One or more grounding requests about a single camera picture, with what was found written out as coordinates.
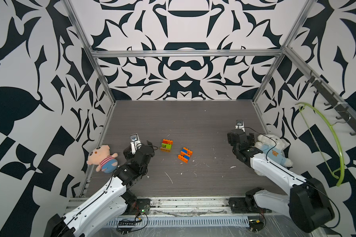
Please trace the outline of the long green lego brick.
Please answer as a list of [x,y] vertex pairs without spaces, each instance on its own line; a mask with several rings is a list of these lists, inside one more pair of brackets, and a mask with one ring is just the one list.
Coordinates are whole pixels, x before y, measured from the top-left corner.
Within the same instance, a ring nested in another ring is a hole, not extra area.
[[165,143],[162,143],[162,148],[164,148],[164,149],[168,149],[168,150],[171,150],[172,145],[171,145],[171,144],[165,144]]

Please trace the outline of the orange lego brick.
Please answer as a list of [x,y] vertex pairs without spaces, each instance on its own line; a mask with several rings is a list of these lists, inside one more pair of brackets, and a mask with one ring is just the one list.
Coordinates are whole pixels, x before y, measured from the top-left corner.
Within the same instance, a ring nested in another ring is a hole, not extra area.
[[191,157],[193,154],[193,151],[191,151],[190,149],[183,147],[182,152],[184,152],[187,156]]
[[163,139],[162,143],[173,145],[173,141],[168,139]]
[[184,163],[188,163],[190,157],[188,156],[182,156],[182,155],[178,155],[178,158],[183,161]]

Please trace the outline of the tan lego plate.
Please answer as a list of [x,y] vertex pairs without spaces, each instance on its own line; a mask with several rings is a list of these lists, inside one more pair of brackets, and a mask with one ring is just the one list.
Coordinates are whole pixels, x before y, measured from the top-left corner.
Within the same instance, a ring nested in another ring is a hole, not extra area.
[[163,147],[161,147],[160,150],[163,151],[163,152],[170,152],[171,151],[170,149],[163,148]]

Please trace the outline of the blue lego brick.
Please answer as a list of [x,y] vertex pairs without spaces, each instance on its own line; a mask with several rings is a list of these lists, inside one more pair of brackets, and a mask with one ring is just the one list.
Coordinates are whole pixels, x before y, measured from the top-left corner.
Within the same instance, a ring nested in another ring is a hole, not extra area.
[[190,157],[190,155],[189,155],[189,154],[187,154],[187,153],[185,153],[184,151],[181,151],[180,155]]

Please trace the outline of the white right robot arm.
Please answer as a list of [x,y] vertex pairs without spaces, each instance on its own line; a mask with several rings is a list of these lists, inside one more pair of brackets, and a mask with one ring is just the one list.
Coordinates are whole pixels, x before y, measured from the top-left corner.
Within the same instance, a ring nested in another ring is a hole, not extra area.
[[227,141],[236,158],[279,186],[284,194],[275,194],[264,188],[254,188],[245,197],[230,198],[232,212],[273,212],[289,217],[303,232],[310,233],[335,218],[339,210],[328,197],[323,184],[315,179],[306,179],[290,168],[293,163],[286,158],[285,143],[275,135],[247,134],[237,126],[227,134]]

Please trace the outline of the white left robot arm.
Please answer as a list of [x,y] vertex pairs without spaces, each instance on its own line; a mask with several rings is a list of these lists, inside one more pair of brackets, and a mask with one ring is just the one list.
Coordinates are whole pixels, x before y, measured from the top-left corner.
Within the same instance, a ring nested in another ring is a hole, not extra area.
[[54,215],[48,220],[45,237],[91,237],[111,219],[131,208],[136,196],[130,188],[147,174],[147,167],[154,157],[154,146],[137,145],[124,150],[126,162],[119,166],[107,183],[94,195],[64,216]]

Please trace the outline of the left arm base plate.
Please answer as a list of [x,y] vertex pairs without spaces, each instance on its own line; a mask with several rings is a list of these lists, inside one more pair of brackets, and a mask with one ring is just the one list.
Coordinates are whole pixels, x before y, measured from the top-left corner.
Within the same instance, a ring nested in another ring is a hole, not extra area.
[[136,215],[139,212],[149,213],[151,199],[141,198],[135,201],[132,201],[130,204],[127,204],[127,208],[122,215]]

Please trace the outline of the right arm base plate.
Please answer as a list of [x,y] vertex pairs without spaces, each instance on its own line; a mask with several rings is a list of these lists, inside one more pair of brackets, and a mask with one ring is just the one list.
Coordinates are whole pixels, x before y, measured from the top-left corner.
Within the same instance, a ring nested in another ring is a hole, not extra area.
[[231,197],[228,200],[232,213],[272,213],[271,210],[257,207],[257,205],[250,198],[246,197]]

